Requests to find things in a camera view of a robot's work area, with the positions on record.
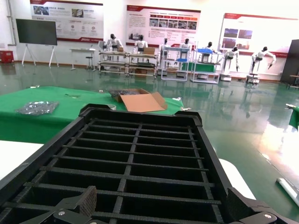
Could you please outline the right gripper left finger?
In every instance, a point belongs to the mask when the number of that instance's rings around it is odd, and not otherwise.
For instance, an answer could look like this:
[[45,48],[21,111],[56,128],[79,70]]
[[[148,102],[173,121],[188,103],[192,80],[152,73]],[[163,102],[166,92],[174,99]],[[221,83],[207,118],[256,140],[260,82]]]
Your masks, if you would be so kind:
[[97,204],[95,186],[81,195],[62,199],[52,210],[25,221],[26,224],[96,224],[92,219]]

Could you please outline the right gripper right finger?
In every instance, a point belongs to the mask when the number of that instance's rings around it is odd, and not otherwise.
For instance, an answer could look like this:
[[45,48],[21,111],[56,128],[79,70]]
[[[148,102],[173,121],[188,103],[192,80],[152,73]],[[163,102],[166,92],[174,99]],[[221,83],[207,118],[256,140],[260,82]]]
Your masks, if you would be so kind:
[[296,224],[278,214],[265,202],[244,197],[235,188],[228,188],[226,210],[234,224]]

